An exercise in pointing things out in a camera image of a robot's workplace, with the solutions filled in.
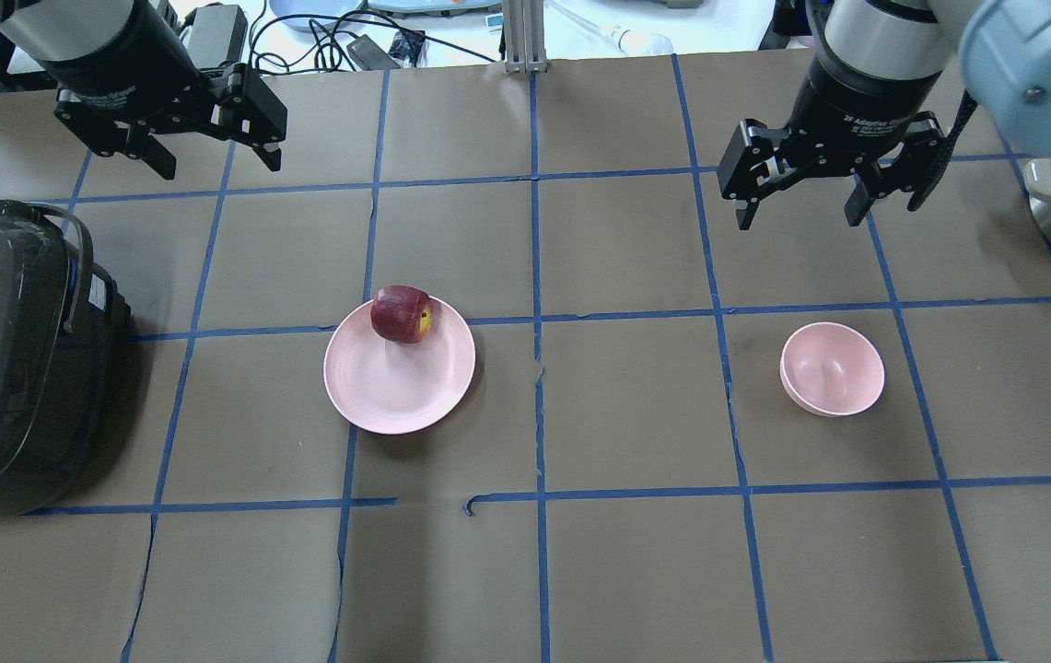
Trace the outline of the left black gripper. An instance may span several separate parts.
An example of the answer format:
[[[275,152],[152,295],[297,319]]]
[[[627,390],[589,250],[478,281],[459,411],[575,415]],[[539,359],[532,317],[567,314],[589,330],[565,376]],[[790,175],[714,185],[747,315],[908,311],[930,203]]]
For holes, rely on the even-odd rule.
[[[138,160],[163,180],[176,180],[177,160],[154,132],[233,140],[268,171],[282,165],[286,105],[246,63],[200,68],[174,89],[158,80],[94,97],[61,87],[53,113],[95,154]]]

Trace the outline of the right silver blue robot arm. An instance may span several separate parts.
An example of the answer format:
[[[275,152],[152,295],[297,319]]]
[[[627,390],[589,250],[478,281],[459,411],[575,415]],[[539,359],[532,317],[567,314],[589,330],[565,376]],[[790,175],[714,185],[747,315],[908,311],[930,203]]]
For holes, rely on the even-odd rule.
[[[1051,1],[809,1],[815,56],[785,124],[737,125],[718,164],[737,227],[809,178],[857,178],[860,226],[879,200],[916,211],[973,113],[1010,145],[1051,157]]]

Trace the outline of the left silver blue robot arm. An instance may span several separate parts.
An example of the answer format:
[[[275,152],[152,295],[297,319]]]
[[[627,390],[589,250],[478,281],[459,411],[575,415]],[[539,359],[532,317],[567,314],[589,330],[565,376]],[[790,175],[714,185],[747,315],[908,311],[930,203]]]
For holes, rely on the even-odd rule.
[[[163,134],[250,147],[276,172],[286,106],[249,64],[246,13],[212,4],[177,17],[167,1],[0,1],[0,83],[24,51],[57,88],[54,113],[95,156],[145,163],[164,180]]]

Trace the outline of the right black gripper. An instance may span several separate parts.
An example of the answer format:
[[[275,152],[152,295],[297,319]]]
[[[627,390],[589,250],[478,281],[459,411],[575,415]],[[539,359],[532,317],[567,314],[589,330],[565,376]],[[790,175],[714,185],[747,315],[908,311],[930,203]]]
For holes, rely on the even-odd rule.
[[[884,80],[854,75],[845,81],[809,70],[794,112],[782,127],[756,119],[736,126],[718,164],[718,186],[734,204],[737,227],[753,226],[758,205],[804,178],[846,177],[856,186],[844,205],[850,227],[861,226],[879,200],[911,194],[916,211],[937,188],[950,163],[949,139],[937,118],[921,110],[927,81]],[[892,162],[879,159],[898,145]]]

